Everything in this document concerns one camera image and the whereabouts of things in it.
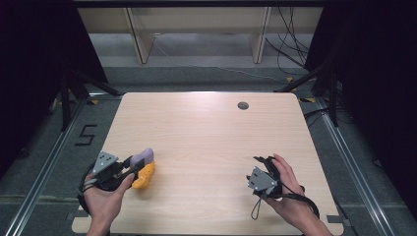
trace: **human hand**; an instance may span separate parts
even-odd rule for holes
[[[292,167],[277,154],[273,155],[272,163],[280,173],[281,182],[294,193],[304,196],[304,191],[298,184]],[[282,186],[282,194],[292,194],[292,192]],[[288,198],[282,198],[281,201],[267,198],[266,202],[286,222],[298,228],[306,236],[331,235],[326,226],[314,215],[308,204]]]
[[[106,192],[96,187],[88,188],[84,192],[89,214],[91,215],[91,225],[87,235],[107,235],[111,223],[119,214],[122,207],[122,200],[125,192],[131,187],[135,175],[128,175],[122,184],[114,192]],[[93,175],[88,175],[86,181],[92,179]]]

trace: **small round object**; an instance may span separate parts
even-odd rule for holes
[[[246,101],[241,101],[239,103],[237,103],[237,107],[239,107],[239,109],[241,110],[246,110],[249,108],[249,104]]]

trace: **yellow object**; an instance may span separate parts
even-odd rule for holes
[[[150,176],[155,171],[155,161],[147,164],[138,172],[138,179],[132,183],[134,189],[146,189],[149,186]]]

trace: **table top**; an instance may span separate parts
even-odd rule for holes
[[[239,102],[248,109],[240,109]],[[258,220],[258,197],[247,187],[253,159],[273,153],[292,165],[321,220],[338,215],[297,98],[292,93],[126,93],[103,150],[121,160],[153,148],[156,169],[145,190],[126,192],[113,233],[204,235],[300,235],[267,204]],[[87,232],[89,217],[73,230]]]

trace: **wrist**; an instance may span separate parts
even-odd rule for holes
[[[106,222],[105,220],[91,220],[91,225],[89,226],[88,236],[105,236],[110,230],[111,222]]]
[[[326,236],[331,235],[331,233],[328,231],[328,228],[325,226],[325,224],[319,220],[315,215],[309,215],[308,218],[306,218],[302,224],[300,224],[301,227],[299,230],[305,235],[305,236]]]

